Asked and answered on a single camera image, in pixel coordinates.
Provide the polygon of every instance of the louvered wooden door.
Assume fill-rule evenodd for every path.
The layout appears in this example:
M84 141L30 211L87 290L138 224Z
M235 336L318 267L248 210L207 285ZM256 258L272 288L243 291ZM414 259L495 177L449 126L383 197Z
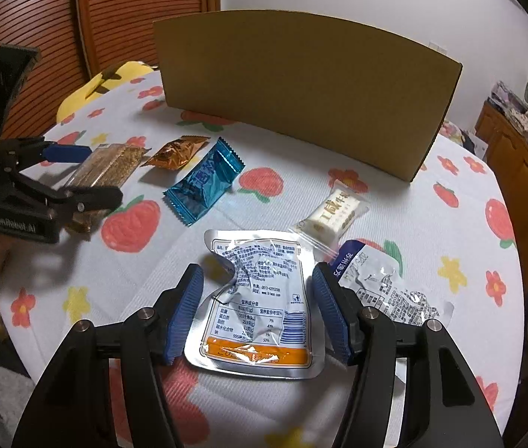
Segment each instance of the louvered wooden door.
M152 23L165 16L218 9L219 0L77 0L91 74L120 61L157 64Z
M74 0L0 0L0 44L39 47L36 65L11 108L3 137L43 134L59 104L87 81Z
M45 133L63 99L112 64L156 64L153 20L219 8L220 0L0 0L0 44L42 52L3 137Z

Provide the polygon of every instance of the orange label stripe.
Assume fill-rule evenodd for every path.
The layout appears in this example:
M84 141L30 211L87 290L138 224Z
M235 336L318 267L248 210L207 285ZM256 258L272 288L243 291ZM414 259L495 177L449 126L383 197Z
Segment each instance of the orange label stripe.
M266 365L310 364L310 353L307 349L292 349L276 345L252 345L215 337L208 337L206 348L208 357L218 357L224 360Z

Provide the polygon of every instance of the metal screw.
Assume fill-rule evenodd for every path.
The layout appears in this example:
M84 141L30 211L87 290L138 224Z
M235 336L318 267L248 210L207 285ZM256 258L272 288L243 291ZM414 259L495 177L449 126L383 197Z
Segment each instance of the metal screw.
M368 320L374 320L378 318L378 315L380 315L380 312L374 308L374 307L364 307L361 314L364 318L367 318Z
M426 325L433 332L439 332L440 330L442 330L442 323L439 322L438 320L433 319L433 318L428 320Z
M147 320L149 318L152 318L154 315L154 308L151 307L144 307L141 308L140 311L138 311L137 316L140 317L142 320Z
M76 332L85 332L90 327L90 320L80 320L74 325Z

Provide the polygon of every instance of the clear plastic package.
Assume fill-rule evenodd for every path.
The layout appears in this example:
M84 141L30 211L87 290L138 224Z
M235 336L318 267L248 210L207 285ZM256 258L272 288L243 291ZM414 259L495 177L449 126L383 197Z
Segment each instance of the clear plastic package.
M333 188L314 212L290 227L315 249L334 258L339 250L339 240L353 221L364 215L370 204L347 185L335 180Z
M407 288L395 258L358 240L341 246L330 269L339 285L353 290L362 305L378 308L393 321L420 326L436 318L446 327L453 316L452 303Z
M273 230L208 230L233 279L203 301L185 343L193 365L246 376L308 379L324 366L324 323L311 285L314 254Z
M80 165L66 187L121 187L139 167L147 150L129 144L104 144ZM75 232L90 232L108 211L76 212L66 227Z

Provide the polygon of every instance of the orange candy wrapper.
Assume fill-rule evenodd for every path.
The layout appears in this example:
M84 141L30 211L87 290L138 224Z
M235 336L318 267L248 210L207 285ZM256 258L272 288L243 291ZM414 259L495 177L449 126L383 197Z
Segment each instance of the orange candy wrapper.
M182 136L160 148L142 166L152 165L167 170L179 170L187 165L208 140L209 138L205 136Z

